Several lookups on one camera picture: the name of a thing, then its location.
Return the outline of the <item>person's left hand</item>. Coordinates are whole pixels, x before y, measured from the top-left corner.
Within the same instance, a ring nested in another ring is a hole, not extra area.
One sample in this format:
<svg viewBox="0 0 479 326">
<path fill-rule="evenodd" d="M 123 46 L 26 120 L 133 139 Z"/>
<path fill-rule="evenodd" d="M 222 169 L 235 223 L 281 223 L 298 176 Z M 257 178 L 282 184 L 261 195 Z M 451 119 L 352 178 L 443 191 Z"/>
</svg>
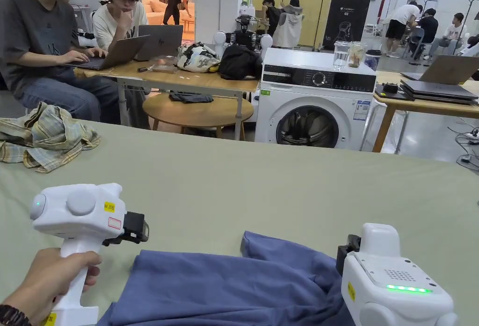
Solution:
<svg viewBox="0 0 479 326">
<path fill-rule="evenodd" d="M 68 292 L 80 271 L 87 275 L 82 292 L 96 283 L 102 258 L 93 251 L 60 256 L 60 249 L 37 252 L 20 286 L 0 304 L 2 326 L 38 326 L 46 320 L 58 299 Z"/>
</svg>

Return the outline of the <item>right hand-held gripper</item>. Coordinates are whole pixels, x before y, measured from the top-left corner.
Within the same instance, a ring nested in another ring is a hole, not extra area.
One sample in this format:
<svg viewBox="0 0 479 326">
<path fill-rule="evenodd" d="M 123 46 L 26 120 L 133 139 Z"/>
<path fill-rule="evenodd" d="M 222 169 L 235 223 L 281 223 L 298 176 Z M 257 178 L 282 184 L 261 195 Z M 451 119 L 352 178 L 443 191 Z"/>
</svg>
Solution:
<svg viewBox="0 0 479 326">
<path fill-rule="evenodd" d="M 365 223 L 337 249 L 341 295 L 357 326 L 455 326 L 452 297 L 401 256 L 391 225 Z"/>
</svg>

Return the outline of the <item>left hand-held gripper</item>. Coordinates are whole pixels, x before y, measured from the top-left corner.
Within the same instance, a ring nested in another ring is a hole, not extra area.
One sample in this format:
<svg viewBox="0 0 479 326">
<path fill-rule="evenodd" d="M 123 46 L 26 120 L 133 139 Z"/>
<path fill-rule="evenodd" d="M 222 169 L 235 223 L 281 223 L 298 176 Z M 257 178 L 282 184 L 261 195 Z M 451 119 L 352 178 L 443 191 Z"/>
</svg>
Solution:
<svg viewBox="0 0 479 326">
<path fill-rule="evenodd" d="M 122 241 L 140 244 L 149 238 L 145 216 L 127 211 L 120 199 L 122 186 L 74 184 L 45 188 L 33 200 L 31 220 L 35 230 L 63 239 L 61 257 L 94 251 Z M 97 306 L 80 303 L 87 268 L 77 273 L 67 293 L 60 297 L 43 322 L 45 326 L 94 326 Z"/>
</svg>

